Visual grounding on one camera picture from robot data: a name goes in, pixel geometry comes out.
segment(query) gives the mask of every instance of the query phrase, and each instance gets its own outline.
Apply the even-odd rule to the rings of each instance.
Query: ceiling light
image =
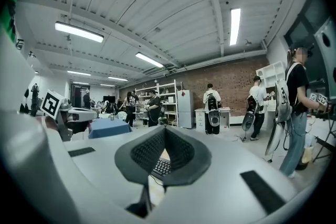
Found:
[[[237,43],[240,24],[240,8],[231,9],[230,46]]]
[[[147,57],[146,55],[143,55],[141,54],[140,52],[138,52],[135,56],[137,56],[138,58],[142,59],[142,60],[145,60],[147,62],[150,62],[151,64],[157,66],[157,67],[163,67],[162,64],[160,64],[159,62],[157,61],[154,61],[153,59]]]
[[[77,81],[73,81],[73,83],[75,83],[75,84],[84,84],[84,85],[89,85],[88,83],[86,83],[86,82],[77,82]]]
[[[58,31],[74,34],[76,36],[85,37],[97,42],[102,43],[104,36],[91,32],[81,27],[73,26],[70,24],[64,24],[61,22],[55,22],[55,29]]]
[[[119,79],[119,78],[114,78],[114,77],[109,77],[109,79],[115,79],[115,80],[121,80],[121,81],[128,81],[127,79]]]
[[[74,71],[69,71],[69,70],[68,70],[68,73],[85,75],[85,76],[90,76],[91,75],[91,74],[86,74],[86,73],[81,73],[81,72],[74,72]]]

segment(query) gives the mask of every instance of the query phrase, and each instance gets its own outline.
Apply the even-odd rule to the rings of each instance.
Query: brick wall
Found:
[[[193,69],[157,80],[159,84],[170,83],[174,79],[176,82],[182,81],[183,89],[193,91],[195,109],[203,107],[203,94],[207,84],[212,83],[222,99],[222,106],[230,107],[232,116],[241,116],[246,112],[246,98],[252,87],[255,71],[267,65],[269,63],[265,56],[254,57]],[[119,95],[124,99],[128,91],[151,86],[155,86],[154,79],[146,84],[143,82],[120,89]]]

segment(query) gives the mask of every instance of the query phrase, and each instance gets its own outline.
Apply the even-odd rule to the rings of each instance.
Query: blue table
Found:
[[[89,139],[113,136],[132,132],[128,123],[114,119],[96,119],[91,123]]]

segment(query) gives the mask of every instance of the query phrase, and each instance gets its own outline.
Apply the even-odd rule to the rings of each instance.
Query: white shelving unit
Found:
[[[159,83],[157,83],[156,86],[153,86],[153,87],[135,89],[135,93],[138,95],[139,102],[141,103],[140,111],[144,111],[143,105],[147,104],[147,102],[150,99],[150,96],[145,95],[145,93],[151,89],[154,89],[156,92],[158,92],[157,94],[160,97],[162,104],[165,106],[164,113],[168,115],[169,124],[178,126],[179,117],[178,117],[178,107],[177,107],[177,91],[182,90],[182,87],[183,87],[182,82],[176,83],[176,80],[174,80],[174,82],[172,83],[167,83],[163,85],[160,85]],[[174,103],[164,102],[164,98],[168,98],[168,97],[174,97],[175,102]]]
[[[278,61],[256,70],[256,74],[261,78],[261,86],[265,88],[275,87],[277,80],[285,79],[285,66],[282,61]]]

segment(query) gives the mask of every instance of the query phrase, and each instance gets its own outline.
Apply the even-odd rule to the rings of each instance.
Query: green object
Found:
[[[7,0],[0,14],[0,24],[5,29],[6,33],[13,43],[15,43],[16,37],[14,25],[16,2],[17,0]]]

